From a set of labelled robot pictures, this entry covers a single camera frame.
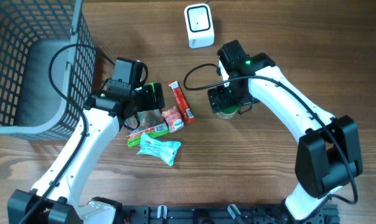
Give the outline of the green lid jar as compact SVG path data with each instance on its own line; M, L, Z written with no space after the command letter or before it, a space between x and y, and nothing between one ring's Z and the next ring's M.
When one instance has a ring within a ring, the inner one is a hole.
M229 108L221 110L220 112L216 113L216 115L222 119L230 119L235 116L235 113L237 112L237 110L238 110L237 106L231 106Z

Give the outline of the green gummy candy bag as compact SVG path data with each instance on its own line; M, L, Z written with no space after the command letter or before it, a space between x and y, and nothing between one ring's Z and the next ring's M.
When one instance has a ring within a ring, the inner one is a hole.
M125 121L125 125L133 128L127 132L128 147L137 146L141 142L141 135L148 134L157 138L169 133L169 128L159 109L141 111Z

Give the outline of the red snack stick packet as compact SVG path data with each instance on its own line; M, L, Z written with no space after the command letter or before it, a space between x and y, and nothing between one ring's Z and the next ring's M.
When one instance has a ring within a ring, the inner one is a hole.
M168 83L168 86L172 89L175 99L177 101L178 107L181 111L182 118L185 123L192 123L195 121L195 116L193 115L190 106L184 96L184 93L177 80Z

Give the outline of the small red white packet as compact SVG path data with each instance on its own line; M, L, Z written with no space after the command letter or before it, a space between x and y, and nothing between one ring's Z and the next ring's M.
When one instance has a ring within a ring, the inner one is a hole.
M184 127L182 116L175 106L169 110L163 111L161 115L166 120L170 133L176 132Z

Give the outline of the teal snack wrapper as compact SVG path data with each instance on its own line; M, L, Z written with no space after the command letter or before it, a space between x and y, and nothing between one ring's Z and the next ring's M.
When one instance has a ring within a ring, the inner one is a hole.
M154 156L160 158L168 166L173 166L174 159L181 145L178 141L160 141L143 133L139 144L140 150L137 152L137 155Z

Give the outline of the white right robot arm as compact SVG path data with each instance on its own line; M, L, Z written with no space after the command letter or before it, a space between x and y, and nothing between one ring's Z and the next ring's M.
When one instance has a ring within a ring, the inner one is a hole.
M363 165L355 121L318 107L267 54L219 50L217 56L223 80L207 88L212 110L219 113L262 102L298 143L294 167L298 184L282 202L281 221L304 223L332 198L357 203L355 178L363 173Z

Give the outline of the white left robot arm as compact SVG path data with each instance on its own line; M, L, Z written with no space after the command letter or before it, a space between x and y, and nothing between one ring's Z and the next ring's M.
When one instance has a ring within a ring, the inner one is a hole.
M81 110L70 139L49 170L30 191L15 190L7 203L9 223L122 223L123 205L103 197L79 206L86 182L125 120L164 107L162 85L118 85L94 91Z

